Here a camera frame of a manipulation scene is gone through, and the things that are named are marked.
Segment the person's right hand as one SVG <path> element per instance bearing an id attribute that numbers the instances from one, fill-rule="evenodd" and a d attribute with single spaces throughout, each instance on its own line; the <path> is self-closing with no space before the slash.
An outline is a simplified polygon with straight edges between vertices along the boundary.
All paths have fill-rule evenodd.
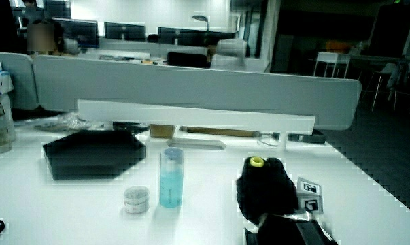
<path id="1" fill-rule="evenodd" d="M 258 225 L 264 214 L 291 215 L 303 211 L 322 214 L 322 202 L 304 204 L 302 198 L 321 199 L 319 193 L 302 191 L 287 175 L 282 161 L 251 156 L 245 159 L 241 176 L 236 180 L 237 203 L 242 215 Z"/>

